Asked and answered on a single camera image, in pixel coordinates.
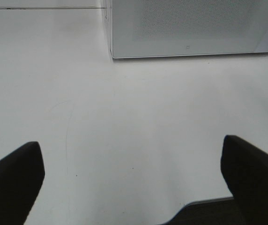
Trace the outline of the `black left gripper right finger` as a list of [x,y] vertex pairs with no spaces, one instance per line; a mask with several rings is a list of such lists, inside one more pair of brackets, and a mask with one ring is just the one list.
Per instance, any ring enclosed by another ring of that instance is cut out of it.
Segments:
[[220,164],[246,223],[268,225],[268,154],[236,135],[226,135]]

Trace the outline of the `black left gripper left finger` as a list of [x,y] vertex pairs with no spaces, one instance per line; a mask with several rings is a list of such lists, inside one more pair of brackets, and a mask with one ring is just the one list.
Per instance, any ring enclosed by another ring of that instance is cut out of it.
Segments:
[[28,142],[0,160],[0,225],[25,223],[44,178],[38,142]]

